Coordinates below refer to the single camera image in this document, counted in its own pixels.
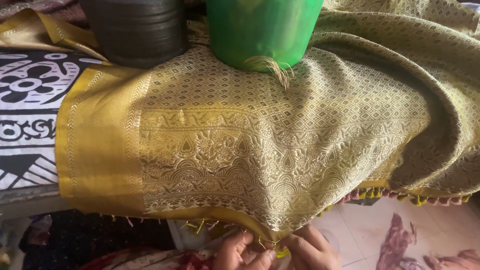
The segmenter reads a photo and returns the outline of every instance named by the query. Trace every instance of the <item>gold fabric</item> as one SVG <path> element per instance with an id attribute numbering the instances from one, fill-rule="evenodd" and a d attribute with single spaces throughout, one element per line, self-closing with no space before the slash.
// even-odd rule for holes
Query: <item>gold fabric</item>
<path id="1" fill-rule="evenodd" d="M 287 90 L 217 60 L 190 22 L 184 55 L 77 80 L 57 120 L 60 192 L 87 212 L 219 219 L 272 241 L 356 187 L 475 192 L 479 16 L 327 0 Z"/>

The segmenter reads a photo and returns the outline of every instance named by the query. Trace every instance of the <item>saree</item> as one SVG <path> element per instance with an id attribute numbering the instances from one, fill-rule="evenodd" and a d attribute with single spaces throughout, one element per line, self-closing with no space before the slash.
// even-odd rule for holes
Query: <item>saree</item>
<path id="1" fill-rule="evenodd" d="M 0 40 L 105 60 L 90 32 L 28 12 Z M 32 42 L 26 17 L 51 40 Z M 227 221 L 273 242 L 350 198 L 467 201 L 479 18 L 453 0 L 328 0 L 288 89 L 216 59 L 189 21 L 184 55 L 82 73 L 57 118 L 60 193 L 84 212 Z"/>

